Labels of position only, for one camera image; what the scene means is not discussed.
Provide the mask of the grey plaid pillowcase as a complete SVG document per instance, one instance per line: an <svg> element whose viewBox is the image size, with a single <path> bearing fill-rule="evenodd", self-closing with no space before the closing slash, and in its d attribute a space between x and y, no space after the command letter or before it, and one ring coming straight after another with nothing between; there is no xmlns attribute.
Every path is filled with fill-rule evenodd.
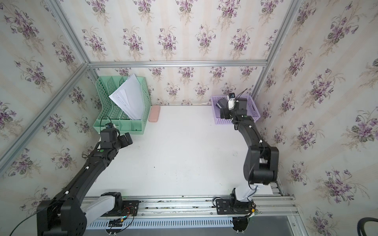
<svg viewBox="0 0 378 236"><path fill-rule="evenodd" d="M222 109L222 108L226 108L228 105L228 100L226 98L222 98L220 99L217 103L216 103L216 106L219 108L219 109Z"/></svg>

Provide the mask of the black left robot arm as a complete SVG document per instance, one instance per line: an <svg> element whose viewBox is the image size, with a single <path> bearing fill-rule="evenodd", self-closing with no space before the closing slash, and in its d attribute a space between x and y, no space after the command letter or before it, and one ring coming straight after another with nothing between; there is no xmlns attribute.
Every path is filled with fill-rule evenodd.
<svg viewBox="0 0 378 236"><path fill-rule="evenodd" d="M82 202L97 177L110 165L119 150L133 144L129 133L120 135L115 128L106 128L84 166L73 180L51 200L37 207L37 234L39 236L82 236L93 221L105 213L123 211L119 192L108 192L102 203L89 213L81 209Z"/></svg>

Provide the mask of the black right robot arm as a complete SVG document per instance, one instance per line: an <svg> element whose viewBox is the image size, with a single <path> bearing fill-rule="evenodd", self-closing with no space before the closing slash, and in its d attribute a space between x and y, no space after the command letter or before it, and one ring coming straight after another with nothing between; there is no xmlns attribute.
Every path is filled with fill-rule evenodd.
<svg viewBox="0 0 378 236"><path fill-rule="evenodd" d="M247 99L231 93L225 106L220 108L220 117L232 122L248 148L243 166L247 184L233 189L231 202L234 205L251 202L261 185L269 185L277 180L279 150L270 146L258 132L254 118L248 115Z"/></svg>

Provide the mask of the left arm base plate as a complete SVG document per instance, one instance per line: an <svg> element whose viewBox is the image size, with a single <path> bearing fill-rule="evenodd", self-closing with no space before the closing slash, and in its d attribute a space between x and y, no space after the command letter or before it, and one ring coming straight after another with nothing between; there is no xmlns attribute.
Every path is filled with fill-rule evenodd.
<svg viewBox="0 0 378 236"><path fill-rule="evenodd" d="M102 217L121 217L121 216L137 216L139 210L139 201L125 201L123 200L123 206L120 209L113 209L106 212Z"/></svg>

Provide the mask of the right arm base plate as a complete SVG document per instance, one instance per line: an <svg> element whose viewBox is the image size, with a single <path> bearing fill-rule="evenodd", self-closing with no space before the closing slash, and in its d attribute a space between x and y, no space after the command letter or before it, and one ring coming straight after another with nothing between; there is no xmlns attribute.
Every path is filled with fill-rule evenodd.
<svg viewBox="0 0 378 236"><path fill-rule="evenodd" d="M250 215L256 210L253 201L240 202L231 199L214 198L213 206L216 208L217 215Z"/></svg>

